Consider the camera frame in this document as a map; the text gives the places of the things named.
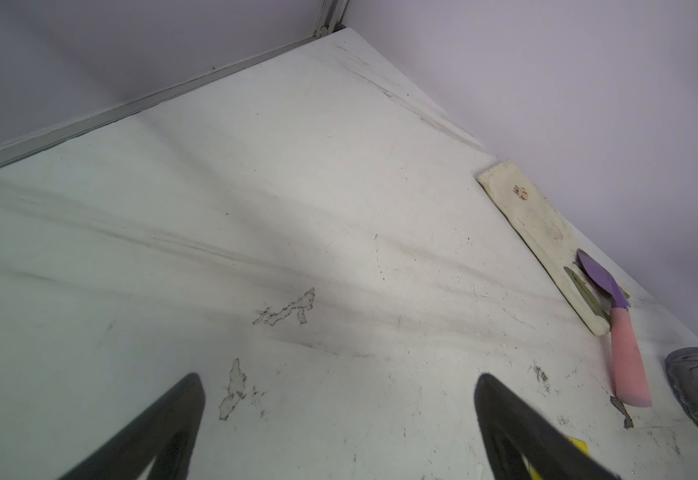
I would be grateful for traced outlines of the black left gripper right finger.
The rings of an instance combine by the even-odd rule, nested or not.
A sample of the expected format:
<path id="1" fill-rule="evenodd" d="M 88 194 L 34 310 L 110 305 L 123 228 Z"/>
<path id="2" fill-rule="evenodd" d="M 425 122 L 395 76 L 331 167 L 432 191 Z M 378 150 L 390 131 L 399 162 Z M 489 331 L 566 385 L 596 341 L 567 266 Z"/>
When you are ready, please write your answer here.
<path id="1" fill-rule="evenodd" d="M 615 479 L 617 476 L 590 457 L 562 465 L 550 460 L 565 437 L 495 376 L 479 376 L 474 406 L 491 471 L 496 479 L 528 479 L 524 457 L 542 472 L 543 479 Z"/>

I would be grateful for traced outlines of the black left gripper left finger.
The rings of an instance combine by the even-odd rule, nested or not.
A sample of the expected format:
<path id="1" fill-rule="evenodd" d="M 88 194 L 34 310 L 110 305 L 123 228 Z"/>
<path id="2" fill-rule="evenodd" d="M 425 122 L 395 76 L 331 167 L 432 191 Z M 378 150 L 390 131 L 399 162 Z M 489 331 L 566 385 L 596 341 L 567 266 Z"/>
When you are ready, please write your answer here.
<path id="1" fill-rule="evenodd" d="M 184 376 L 64 479 L 185 479 L 206 402 L 200 376 Z"/>

